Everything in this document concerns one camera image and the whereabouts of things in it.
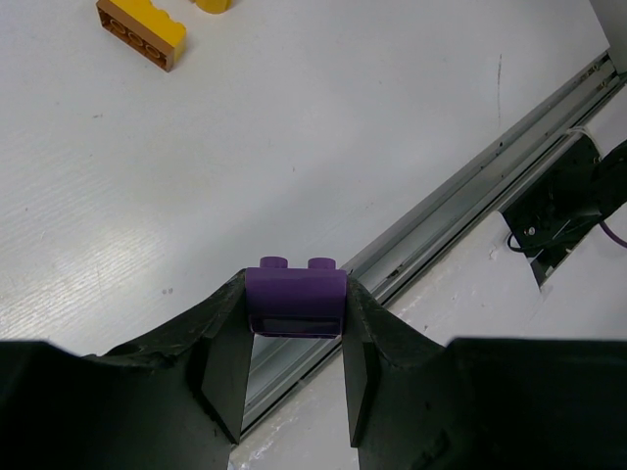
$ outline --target purple cable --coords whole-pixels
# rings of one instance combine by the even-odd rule
[[[620,238],[618,235],[616,235],[614,232],[611,231],[611,228],[609,228],[607,226],[607,224],[605,223],[605,221],[601,221],[599,223],[599,225],[601,226],[601,228],[603,229],[603,232],[605,232],[605,234],[611,238],[614,242],[616,242],[618,245],[620,245],[623,248],[627,248],[627,242],[625,240],[623,240],[622,238]]]

